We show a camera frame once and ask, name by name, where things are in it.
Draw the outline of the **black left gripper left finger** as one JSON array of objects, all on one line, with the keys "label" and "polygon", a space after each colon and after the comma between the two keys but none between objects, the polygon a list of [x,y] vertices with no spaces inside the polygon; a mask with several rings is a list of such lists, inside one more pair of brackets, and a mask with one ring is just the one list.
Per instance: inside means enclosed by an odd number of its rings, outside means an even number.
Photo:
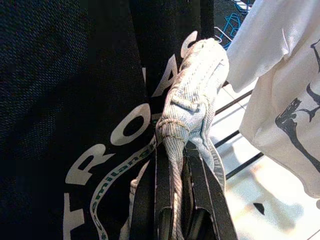
[{"label": "black left gripper left finger", "polygon": [[164,145],[157,146],[138,183],[133,205],[133,240],[170,240],[174,193]]}]

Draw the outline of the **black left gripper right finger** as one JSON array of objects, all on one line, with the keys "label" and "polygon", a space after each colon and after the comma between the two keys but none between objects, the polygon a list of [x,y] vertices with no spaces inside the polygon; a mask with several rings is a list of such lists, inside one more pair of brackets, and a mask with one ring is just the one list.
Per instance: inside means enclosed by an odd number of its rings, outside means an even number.
[{"label": "black left gripper right finger", "polygon": [[238,240],[223,189],[196,146],[188,142],[193,211],[187,240]]}]

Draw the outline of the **blue denim jeans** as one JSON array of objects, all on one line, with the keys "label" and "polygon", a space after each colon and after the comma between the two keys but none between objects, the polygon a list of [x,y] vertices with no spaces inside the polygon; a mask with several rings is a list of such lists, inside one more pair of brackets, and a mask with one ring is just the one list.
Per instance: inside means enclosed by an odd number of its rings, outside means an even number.
[{"label": "blue denim jeans", "polygon": [[192,142],[210,171],[225,188],[225,170],[210,138],[215,99],[229,73],[225,49],[214,39],[194,43],[186,52],[177,76],[167,93],[162,115],[156,123],[172,167],[174,187],[171,240],[184,240],[181,227],[183,199],[183,150]]}]

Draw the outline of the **small black floor scrap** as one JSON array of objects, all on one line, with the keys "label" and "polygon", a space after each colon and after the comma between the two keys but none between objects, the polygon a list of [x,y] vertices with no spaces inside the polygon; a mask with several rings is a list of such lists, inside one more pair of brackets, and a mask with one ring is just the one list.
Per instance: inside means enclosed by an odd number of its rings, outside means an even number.
[{"label": "small black floor scrap", "polygon": [[253,205],[262,215],[265,215],[265,207],[262,203],[254,202]]}]

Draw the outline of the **black metal clothes rack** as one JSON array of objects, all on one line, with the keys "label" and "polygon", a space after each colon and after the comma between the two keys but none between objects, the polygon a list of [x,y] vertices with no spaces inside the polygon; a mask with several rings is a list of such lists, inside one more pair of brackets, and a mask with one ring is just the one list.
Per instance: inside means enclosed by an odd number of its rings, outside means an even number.
[{"label": "black metal clothes rack", "polygon": [[[244,93],[243,95],[239,96],[238,98],[234,99],[233,101],[229,102],[228,104],[224,105],[223,107],[219,108],[216,111],[216,114],[220,114],[222,112],[224,112],[225,110],[227,110],[228,108],[232,107],[233,105],[237,104],[238,102],[240,102],[241,100],[247,98],[248,96],[250,96],[252,94],[253,90],[250,90],[246,93]],[[231,134],[229,134],[228,136],[226,136],[225,138],[223,138],[222,140],[218,141],[217,143],[214,144],[214,146],[216,148],[222,146],[223,144],[225,144],[227,141],[231,140],[233,137],[239,135],[240,132],[239,130],[236,130],[234,132],[232,132]],[[235,176],[236,174],[238,174],[240,171],[244,170],[246,167],[248,167],[249,165],[253,164],[254,162],[258,161],[260,158],[262,158],[264,156],[264,154],[262,152],[257,153],[256,155],[254,155],[253,157],[251,157],[250,159],[248,159],[247,161],[245,161],[244,163],[242,163],[241,165],[239,165],[238,167],[236,167],[235,169],[233,169],[231,172],[229,172],[225,177],[226,179],[230,179],[233,176]]]}]

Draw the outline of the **black printed T-shirt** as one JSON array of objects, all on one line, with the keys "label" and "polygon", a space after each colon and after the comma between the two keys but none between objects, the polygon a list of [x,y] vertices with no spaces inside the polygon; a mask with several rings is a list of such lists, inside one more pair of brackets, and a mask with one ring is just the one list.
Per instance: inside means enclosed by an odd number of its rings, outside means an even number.
[{"label": "black printed T-shirt", "polygon": [[118,240],[214,0],[0,0],[0,240]]}]

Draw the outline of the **white Pikachu T-shirt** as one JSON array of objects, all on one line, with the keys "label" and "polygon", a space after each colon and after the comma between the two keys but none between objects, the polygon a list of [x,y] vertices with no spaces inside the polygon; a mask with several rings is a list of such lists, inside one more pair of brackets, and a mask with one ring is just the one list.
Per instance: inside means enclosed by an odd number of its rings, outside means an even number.
[{"label": "white Pikachu T-shirt", "polygon": [[320,199],[320,0],[255,0],[227,49],[240,133]]}]

